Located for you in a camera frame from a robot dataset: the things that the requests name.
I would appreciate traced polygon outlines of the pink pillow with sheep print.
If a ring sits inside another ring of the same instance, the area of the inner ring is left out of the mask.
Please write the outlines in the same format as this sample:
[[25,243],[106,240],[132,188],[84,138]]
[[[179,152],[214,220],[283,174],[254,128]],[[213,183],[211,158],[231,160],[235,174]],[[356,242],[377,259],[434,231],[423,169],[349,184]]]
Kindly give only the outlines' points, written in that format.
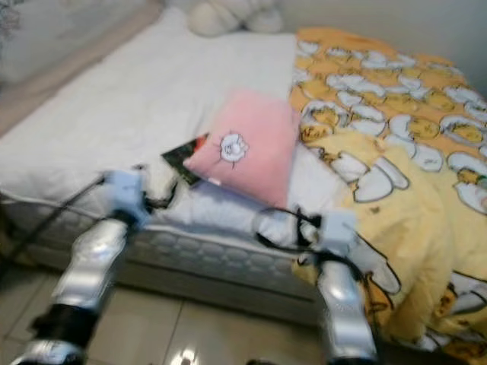
[[237,88],[182,166],[210,183],[283,208],[298,132],[297,113],[288,101]]

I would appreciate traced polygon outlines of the dark book with red cover art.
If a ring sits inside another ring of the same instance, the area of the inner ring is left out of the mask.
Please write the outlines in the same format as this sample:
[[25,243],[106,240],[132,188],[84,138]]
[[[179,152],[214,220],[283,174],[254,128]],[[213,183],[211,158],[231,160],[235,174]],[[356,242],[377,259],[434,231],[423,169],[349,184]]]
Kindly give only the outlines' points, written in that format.
[[189,187],[194,187],[199,181],[204,181],[204,178],[185,167],[185,161],[205,145],[208,136],[208,133],[202,133],[202,135],[161,154],[161,159],[166,161],[168,166],[173,168],[175,174]]

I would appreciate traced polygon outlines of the white bed mattress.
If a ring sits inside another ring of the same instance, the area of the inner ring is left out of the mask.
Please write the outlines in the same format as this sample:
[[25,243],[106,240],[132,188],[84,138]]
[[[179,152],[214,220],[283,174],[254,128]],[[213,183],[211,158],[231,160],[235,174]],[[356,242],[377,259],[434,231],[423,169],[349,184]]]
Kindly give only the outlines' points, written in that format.
[[[175,173],[161,154],[208,129],[237,88],[288,97],[297,40],[289,33],[205,38],[166,10],[76,77],[1,140],[4,227],[24,237],[107,170],[143,164]],[[317,292],[288,253],[261,246],[260,205],[210,184],[180,185],[126,248],[121,285],[314,326]]]

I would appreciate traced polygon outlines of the yellow cartoon egg blanket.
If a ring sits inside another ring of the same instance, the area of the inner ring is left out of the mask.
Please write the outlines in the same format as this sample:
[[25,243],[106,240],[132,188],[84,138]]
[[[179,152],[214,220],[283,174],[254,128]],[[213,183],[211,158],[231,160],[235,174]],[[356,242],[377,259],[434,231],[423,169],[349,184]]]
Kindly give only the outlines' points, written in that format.
[[448,59],[296,35],[301,141],[345,183],[380,336],[487,365],[487,98]]

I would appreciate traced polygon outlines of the white knotted plush cushion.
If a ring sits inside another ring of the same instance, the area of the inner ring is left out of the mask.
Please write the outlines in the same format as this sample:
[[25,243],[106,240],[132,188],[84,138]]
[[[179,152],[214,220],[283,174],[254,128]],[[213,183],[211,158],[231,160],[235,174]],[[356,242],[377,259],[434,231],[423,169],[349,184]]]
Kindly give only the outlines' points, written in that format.
[[285,29],[279,0],[198,0],[187,25],[194,34],[209,38],[241,30],[273,34]]

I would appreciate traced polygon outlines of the beige bed frame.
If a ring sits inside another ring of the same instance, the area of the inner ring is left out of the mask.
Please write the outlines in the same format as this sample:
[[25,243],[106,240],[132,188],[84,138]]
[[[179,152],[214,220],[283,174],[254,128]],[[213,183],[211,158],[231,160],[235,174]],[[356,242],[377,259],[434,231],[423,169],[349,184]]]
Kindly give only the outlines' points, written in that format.
[[167,0],[29,0],[2,40],[0,135],[159,20]]

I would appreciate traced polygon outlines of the grey wall decal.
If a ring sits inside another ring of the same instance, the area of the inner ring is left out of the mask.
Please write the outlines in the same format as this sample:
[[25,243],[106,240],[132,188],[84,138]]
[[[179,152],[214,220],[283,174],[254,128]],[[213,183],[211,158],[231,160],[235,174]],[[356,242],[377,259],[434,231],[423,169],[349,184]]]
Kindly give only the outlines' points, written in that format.
[[26,0],[0,0],[0,31],[3,40],[11,40],[14,32],[21,28],[21,12],[18,9]]

